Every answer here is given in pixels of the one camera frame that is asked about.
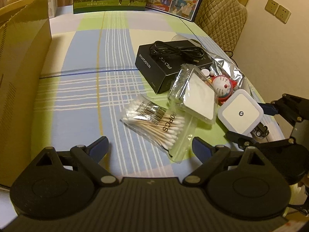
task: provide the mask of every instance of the plaid tablecloth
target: plaid tablecloth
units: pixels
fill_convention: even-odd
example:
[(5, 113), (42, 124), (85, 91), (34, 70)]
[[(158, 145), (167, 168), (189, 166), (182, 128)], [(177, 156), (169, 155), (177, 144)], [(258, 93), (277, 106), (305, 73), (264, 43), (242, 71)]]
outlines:
[[(181, 34), (228, 59), (205, 32), (193, 22), (152, 10), (73, 15), (71, 6), (59, 8), (50, 27), (53, 40), (34, 108), (33, 157), (45, 146), (66, 151), (77, 144), (89, 145), (105, 135), (110, 151), (100, 164), (119, 178), (178, 176), (182, 180), (200, 165), (192, 151), (182, 163), (173, 163), (165, 153), (126, 128), (120, 122), (120, 113), (138, 93), (166, 106), (166, 93), (156, 95), (135, 67), (140, 45), (171, 41)], [(261, 101), (251, 89), (254, 98)], [(265, 116), (263, 123), (269, 127), (270, 137), (283, 138), (273, 118)], [(227, 144), (225, 132), (219, 120), (215, 125), (199, 122), (195, 136), (212, 145)]]

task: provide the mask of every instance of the quilted chair cover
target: quilted chair cover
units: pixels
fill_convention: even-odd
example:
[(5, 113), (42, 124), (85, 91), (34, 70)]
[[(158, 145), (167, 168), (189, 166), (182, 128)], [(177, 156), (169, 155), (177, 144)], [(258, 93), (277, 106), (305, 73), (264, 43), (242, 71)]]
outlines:
[(202, 0), (195, 23), (224, 51), (233, 51), (247, 19), (237, 0)]

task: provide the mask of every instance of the cotton swab pack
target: cotton swab pack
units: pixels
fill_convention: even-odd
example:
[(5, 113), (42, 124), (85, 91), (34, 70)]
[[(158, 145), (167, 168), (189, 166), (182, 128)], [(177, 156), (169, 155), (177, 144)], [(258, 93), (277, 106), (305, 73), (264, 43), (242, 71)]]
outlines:
[(167, 98), (171, 108), (188, 112), (208, 124), (216, 121), (218, 95), (195, 65), (181, 65)]
[(196, 119), (191, 115), (172, 112), (141, 94), (125, 107), (121, 120), (175, 162), (183, 159), (196, 127)]

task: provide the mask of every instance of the wall outlet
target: wall outlet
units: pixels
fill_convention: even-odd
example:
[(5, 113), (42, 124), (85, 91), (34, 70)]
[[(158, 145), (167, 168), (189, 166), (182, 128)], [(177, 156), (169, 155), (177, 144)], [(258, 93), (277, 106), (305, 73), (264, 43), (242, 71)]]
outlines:
[(279, 7), (279, 4), (273, 0), (268, 0), (266, 6), (265, 6), (265, 10), (267, 10), (269, 13), (271, 14), (275, 14), (277, 9)]
[(286, 23), (291, 15), (291, 12), (288, 11), (285, 7), (279, 6), (275, 16), (283, 23)]

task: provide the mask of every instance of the silver foil bag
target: silver foil bag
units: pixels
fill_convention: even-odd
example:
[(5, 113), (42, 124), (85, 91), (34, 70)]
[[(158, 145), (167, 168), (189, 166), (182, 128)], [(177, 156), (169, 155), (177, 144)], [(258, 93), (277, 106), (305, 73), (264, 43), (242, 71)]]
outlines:
[(244, 74), (233, 63), (225, 60), (223, 57), (205, 50), (209, 58), (213, 61), (210, 70), (214, 71), (215, 76), (224, 75), (237, 82), (237, 89), (241, 88), (245, 79)]

